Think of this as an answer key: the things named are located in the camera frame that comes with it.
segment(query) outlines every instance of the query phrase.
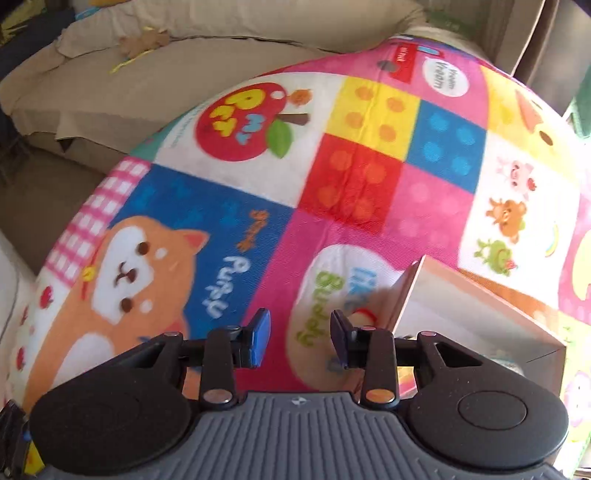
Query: floor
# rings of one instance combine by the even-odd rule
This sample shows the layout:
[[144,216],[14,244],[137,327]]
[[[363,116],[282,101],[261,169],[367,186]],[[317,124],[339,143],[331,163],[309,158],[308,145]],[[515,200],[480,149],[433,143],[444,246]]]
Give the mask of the floor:
[[0,230],[33,273],[82,203],[104,178],[100,172],[32,150],[0,183]]

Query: green leaf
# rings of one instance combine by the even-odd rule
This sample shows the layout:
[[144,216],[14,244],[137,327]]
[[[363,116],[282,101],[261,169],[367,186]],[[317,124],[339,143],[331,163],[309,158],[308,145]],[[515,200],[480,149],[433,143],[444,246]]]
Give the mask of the green leaf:
[[265,134],[265,139],[269,150],[276,157],[283,158],[293,142],[291,128],[282,120],[274,120]]

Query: patchwork play mat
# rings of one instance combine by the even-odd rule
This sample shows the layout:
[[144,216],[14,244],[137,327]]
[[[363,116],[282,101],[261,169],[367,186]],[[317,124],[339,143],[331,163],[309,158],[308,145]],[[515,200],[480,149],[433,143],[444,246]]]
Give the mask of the patchwork play mat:
[[563,398],[584,442],[591,189],[576,149],[532,92],[425,39],[244,82],[140,145],[82,206],[23,314],[9,392],[30,408],[147,338],[203,338],[261,306],[272,338],[240,387],[340,388],[330,311],[379,311],[429,254],[569,342]]

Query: brown plush toy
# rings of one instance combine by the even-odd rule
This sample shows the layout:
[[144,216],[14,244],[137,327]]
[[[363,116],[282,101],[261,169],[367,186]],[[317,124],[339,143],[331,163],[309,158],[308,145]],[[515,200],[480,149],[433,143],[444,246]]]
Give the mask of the brown plush toy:
[[121,37],[119,48],[130,60],[148,50],[165,47],[170,43],[170,35],[166,30],[158,31],[155,28],[145,27],[139,37]]

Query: open box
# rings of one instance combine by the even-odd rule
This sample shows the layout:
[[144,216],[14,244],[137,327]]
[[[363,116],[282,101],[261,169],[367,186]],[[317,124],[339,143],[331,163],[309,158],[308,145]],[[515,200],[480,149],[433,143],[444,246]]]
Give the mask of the open box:
[[504,357],[556,396],[566,344],[461,273],[423,256],[398,279],[376,323],[394,335],[433,330],[489,358]]

